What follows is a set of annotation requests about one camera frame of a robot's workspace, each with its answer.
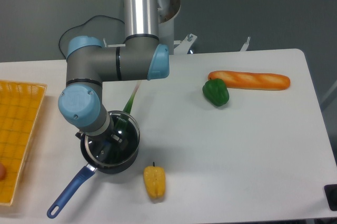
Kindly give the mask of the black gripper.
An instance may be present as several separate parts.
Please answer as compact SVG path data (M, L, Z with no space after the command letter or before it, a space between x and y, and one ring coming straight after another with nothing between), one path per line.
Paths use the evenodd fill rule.
M84 141L84 146L88 150L94 150L98 147L104 146L106 143L111 141L111 138L118 142L118 147L120 151L124 151L128 147L128 139L122 139L118 135L113 134L114 130L112 128L108 128L102 134L99 135L88 135L82 131L78 131L75 133L75 136Z

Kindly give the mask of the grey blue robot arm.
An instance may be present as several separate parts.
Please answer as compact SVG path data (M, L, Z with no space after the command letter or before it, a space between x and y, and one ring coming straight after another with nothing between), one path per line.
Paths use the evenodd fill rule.
M110 139L114 122L102 103L103 83L163 79L169 50L160 43L157 0L124 0L123 46L104 47L78 36L68 45L66 87L58 108L67 122L96 141Z

